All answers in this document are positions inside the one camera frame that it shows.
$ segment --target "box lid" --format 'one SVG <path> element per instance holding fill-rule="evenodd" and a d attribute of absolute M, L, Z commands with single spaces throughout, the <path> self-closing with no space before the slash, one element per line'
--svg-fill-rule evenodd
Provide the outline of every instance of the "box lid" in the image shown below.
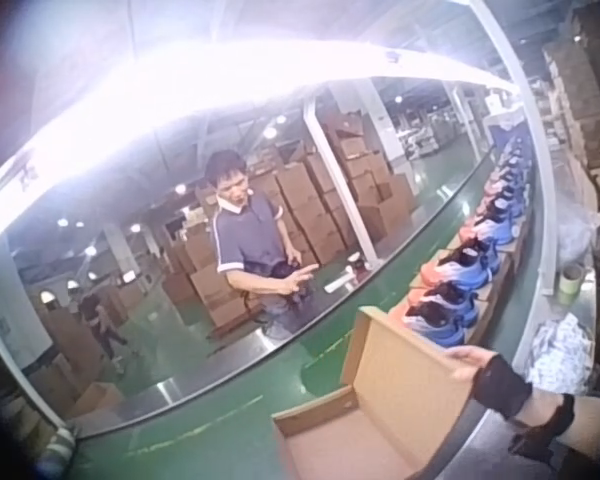
<path fill-rule="evenodd" d="M 360 309 L 342 382 L 405 458 L 426 465 L 462 413 L 471 382 L 451 379 L 461 362 L 392 322 L 375 307 Z"/>

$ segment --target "conveyor belt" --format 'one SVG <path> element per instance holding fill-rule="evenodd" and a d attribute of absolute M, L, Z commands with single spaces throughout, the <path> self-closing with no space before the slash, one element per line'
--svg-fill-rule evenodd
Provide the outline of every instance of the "conveyor belt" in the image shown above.
<path fill-rule="evenodd" d="M 270 415 L 339 385 L 355 312 L 393 306 L 423 260 L 446 246 L 482 197 L 489 162 L 371 282 L 256 368 L 154 420 L 81 443 L 71 478 L 284 479 Z"/>

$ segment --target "open cardboard box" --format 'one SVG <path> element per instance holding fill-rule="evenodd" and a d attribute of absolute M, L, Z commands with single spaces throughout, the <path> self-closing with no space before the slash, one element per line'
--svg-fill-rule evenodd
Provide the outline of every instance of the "open cardboard box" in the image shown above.
<path fill-rule="evenodd" d="M 436 454 L 462 413 L 471 383 L 451 379 L 460 362 L 360 309 L 342 371 L 345 387 L 273 416 L 298 480 L 404 480 Z"/>

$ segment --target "support column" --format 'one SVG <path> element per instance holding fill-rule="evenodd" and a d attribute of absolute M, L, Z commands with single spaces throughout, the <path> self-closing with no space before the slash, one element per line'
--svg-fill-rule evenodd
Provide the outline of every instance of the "support column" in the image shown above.
<path fill-rule="evenodd" d="M 0 236 L 0 338 L 20 369 L 31 365 L 52 345 L 22 285 L 5 236 Z"/>
<path fill-rule="evenodd" d="M 144 292 L 147 292 L 148 286 L 142 278 L 142 272 L 138 266 L 138 262 L 136 262 L 136 259 L 133 256 L 133 252 L 127 243 L 127 238 L 122 229 L 118 225 L 107 223 L 102 230 L 107 239 L 107 243 L 109 244 L 109 248 L 111 249 L 111 253 L 113 253 L 116 262 L 118 262 L 122 274 L 124 275 L 127 272 L 133 271 L 138 278 L 140 288 Z"/>
<path fill-rule="evenodd" d="M 142 235 L 144 235 L 144 241 L 147 243 L 149 252 L 151 252 L 151 254 L 155 257 L 160 258 L 160 246 L 156 241 L 156 237 L 153 236 L 153 231 L 151 228 L 149 228 L 149 226 L 142 226 Z"/>
<path fill-rule="evenodd" d="M 383 150 L 389 163 L 406 159 L 402 143 L 398 139 L 396 129 L 389 117 L 378 90 L 369 79 L 352 80 L 347 83 L 332 84 L 331 93 L 342 113 L 360 110 L 367 131 L 373 132 L 370 147 Z M 414 194 L 420 191 L 415 180 L 411 164 L 405 165 L 405 174 Z"/>
<path fill-rule="evenodd" d="M 376 254 L 376 249 L 371 242 L 371 237 L 369 237 L 367 227 L 365 227 L 364 222 L 362 221 L 358 206 L 356 205 L 353 195 L 351 194 L 351 190 L 349 190 L 349 186 L 347 185 L 347 180 L 344 178 L 344 174 L 340 169 L 340 165 L 338 165 L 338 160 L 336 159 L 333 150 L 331 150 L 327 136 L 318 122 L 318 118 L 316 117 L 316 101 L 314 98 L 305 101 L 303 116 L 304 122 L 307 125 L 307 129 L 311 134 L 311 138 L 316 144 L 318 153 L 320 153 L 322 161 L 324 161 L 327 171 L 329 172 L 329 176 L 336 187 L 338 196 L 340 197 L 340 200 L 342 200 L 342 205 L 344 206 L 344 210 L 347 212 L 349 221 L 353 226 L 353 231 L 356 234 L 356 238 L 358 239 L 362 253 L 367 262 L 369 262 L 371 265 L 371 268 L 376 268 L 378 265 L 380 265 L 380 260 Z"/>

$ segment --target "metal pole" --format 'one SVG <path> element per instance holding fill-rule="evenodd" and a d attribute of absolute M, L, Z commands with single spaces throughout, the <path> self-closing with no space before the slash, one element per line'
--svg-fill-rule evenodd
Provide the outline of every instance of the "metal pole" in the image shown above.
<path fill-rule="evenodd" d="M 542 226 L 542 251 L 540 260 L 540 288 L 545 295 L 552 295 L 555 284 L 557 262 L 557 225 L 556 225 L 556 189 L 551 165 L 549 142 L 545 135 L 544 126 L 536 101 L 531 92 L 527 77 L 522 70 L 507 36 L 502 31 L 498 21 L 483 0 L 469 0 L 473 13 L 478 17 L 483 28 L 491 38 L 496 50 L 502 57 L 513 82 L 520 88 L 520 97 L 524 109 L 531 138 L 538 161 L 542 201 L 544 206 L 544 224 Z"/>
<path fill-rule="evenodd" d="M 24 394 L 31 400 L 37 409 L 44 415 L 44 417 L 52 423 L 56 428 L 65 427 L 64 421 L 51 409 L 51 407 L 44 401 L 44 399 L 38 394 L 29 379 L 24 376 L 20 367 L 16 364 L 16 361 L 11 356 L 11 352 L 2 341 L 2 337 L 0 337 L 0 358 L 4 362 L 5 366 L 13 375 L 16 383 L 20 386 L 20 388 L 24 391 Z"/>
<path fill-rule="evenodd" d="M 318 148 L 318 153 L 320 153 L 320 156 L 327 167 L 327 171 L 329 172 L 329 176 L 336 186 L 338 196 L 342 200 L 344 210 L 347 212 L 349 221 L 351 221 L 351 225 L 353 226 L 353 231 L 358 238 L 360 248 L 362 248 L 362 253 L 367 262 L 371 265 L 371 268 L 375 268 L 380 264 L 380 260 L 378 259 L 376 249 L 371 242 L 371 237 L 369 237 L 369 232 L 367 232 L 367 228 L 362 221 L 358 206 L 353 200 L 351 190 L 349 190 L 349 187 L 347 186 L 347 180 L 344 178 L 344 174 L 338 165 L 336 156 L 329 146 L 327 136 L 318 122 L 318 118 L 316 117 L 316 100 L 314 97 L 312 97 L 311 100 L 305 101 L 303 116 L 307 129 Z"/>

